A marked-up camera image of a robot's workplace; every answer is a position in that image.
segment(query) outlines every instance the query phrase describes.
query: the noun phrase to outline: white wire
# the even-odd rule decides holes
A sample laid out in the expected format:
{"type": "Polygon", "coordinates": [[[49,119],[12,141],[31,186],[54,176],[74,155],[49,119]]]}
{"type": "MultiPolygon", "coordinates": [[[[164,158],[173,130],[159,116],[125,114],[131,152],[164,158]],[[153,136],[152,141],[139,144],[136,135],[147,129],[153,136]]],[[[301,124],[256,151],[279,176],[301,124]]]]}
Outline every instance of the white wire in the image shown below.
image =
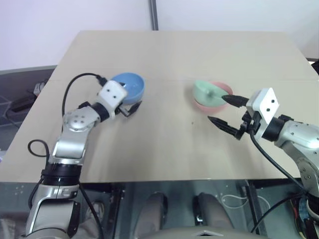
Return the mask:
{"type": "MultiPolygon", "coordinates": [[[[263,201],[267,204],[268,209],[271,208],[270,203],[269,203],[264,197],[258,196],[258,198],[260,198],[261,200],[263,200],[263,201]]],[[[222,196],[222,198],[221,198],[221,203],[222,203],[222,204],[224,205],[224,207],[226,207],[226,208],[229,208],[229,209],[239,209],[239,208],[244,207],[244,206],[248,203],[248,199],[247,199],[247,197],[238,197],[238,196],[236,196],[236,195],[226,194],[226,195],[222,196]],[[229,205],[227,205],[227,204],[225,203],[225,198],[226,198],[226,197],[231,197],[231,198],[236,198],[236,199],[246,200],[246,201],[245,201],[242,205],[240,205],[240,206],[232,207],[232,206],[229,206],[229,205]]]]}

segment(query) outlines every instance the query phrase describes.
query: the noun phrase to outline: blue bowl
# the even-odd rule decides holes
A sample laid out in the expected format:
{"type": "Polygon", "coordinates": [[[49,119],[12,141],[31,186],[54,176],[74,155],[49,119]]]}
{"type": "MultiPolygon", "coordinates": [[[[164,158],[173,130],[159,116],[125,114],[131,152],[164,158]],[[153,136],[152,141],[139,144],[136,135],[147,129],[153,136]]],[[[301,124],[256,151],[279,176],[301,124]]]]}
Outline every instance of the blue bowl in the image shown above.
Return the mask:
{"type": "Polygon", "coordinates": [[[132,105],[139,102],[144,93],[144,80],[135,73],[125,72],[116,75],[111,80],[124,83],[124,88],[128,95],[123,100],[123,104],[132,105]]]}

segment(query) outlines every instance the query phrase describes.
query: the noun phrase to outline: wooden table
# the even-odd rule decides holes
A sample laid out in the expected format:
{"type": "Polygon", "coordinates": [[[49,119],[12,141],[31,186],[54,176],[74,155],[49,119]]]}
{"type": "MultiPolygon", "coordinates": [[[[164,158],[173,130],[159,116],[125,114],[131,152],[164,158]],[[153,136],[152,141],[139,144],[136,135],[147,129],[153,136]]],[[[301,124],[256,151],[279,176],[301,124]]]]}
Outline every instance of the wooden table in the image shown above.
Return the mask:
{"type": "MultiPolygon", "coordinates": [[[[273,87],[278,114],[319,124],[319,77],[300,51],[278,32],[83,31],[74,39],[36,100],[0,163],[0,181],[35,182],[45,160],[27,151],[35,138],[54,146],[61,129],[61,103],[68,82],[93,72],[111,78],[140,74],[143,103],[129,119],[118,116],[89,137],[83,182],[283,178],[253,146],[216,128],[193,105],[197,79],[221,81],[250,97],[273,87]]],[[[100,86],[83,77],[70,89],[67,111],[93,100],[100,86]]],[[[239,127],[244,108],[227,107],[217,117],[239,127]]],[[[295,163],[272,143],[264,149],[293,176],[295,163]]],[[[34,151],[44,153],[40,145],[34,151]]]]}

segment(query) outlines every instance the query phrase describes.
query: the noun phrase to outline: white wall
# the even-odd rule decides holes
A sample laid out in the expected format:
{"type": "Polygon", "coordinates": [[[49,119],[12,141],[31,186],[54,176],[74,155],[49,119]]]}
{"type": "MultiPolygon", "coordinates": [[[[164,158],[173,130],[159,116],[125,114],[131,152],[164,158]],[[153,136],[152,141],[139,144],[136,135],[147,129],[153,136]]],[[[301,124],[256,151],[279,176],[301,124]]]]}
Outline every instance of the white wall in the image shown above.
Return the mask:
{"type": "Polygon", "coordinates": [[[319,58],[319,0],[158,0],[157,9],[160,30],[284,31],[319,58]]]}
{"type": "Polygon", "coordinates": [[[56,65],[80,30],[150,30],[148,0],[0,0],[0,70],[56,65]]]}

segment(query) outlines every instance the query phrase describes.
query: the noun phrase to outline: beige tabletop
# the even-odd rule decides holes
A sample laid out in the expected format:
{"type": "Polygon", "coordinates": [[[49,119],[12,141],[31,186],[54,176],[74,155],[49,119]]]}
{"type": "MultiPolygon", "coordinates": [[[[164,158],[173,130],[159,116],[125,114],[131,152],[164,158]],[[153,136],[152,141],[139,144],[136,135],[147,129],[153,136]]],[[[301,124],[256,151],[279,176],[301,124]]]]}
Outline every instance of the beige tabletop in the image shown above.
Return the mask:
{"type": "MultiPolygon", "coordinates": [[[[221,81],[236,95],[250,97],[273,87],[278,114],[319,124],[319,77],[295,45],[277,32],[83,31],[53,72],[16,134],[3,162],[0,181],[35,182],[45,160],[29,154],[27,143],[43,139],[50,149],[61,130],[61,103],[68,82],[93,72],[111,78],[140,74],[143,103],[129,119],[118,116],[89,137],[83,182],[283,178],[255,149],[217,129],[193,105],[197,79],[221,81]]],[[[70,89],[67,110],[93,100],[100,89],[83,77],[70,89]]],[[[215,116],[239,127],[244,108],[228,106],[215,116]]],[[[293,176],[294,162],[272,143],[264,149],[293,176]]],[[[39,146],[34,151],[44,153],[39,146]]]]}

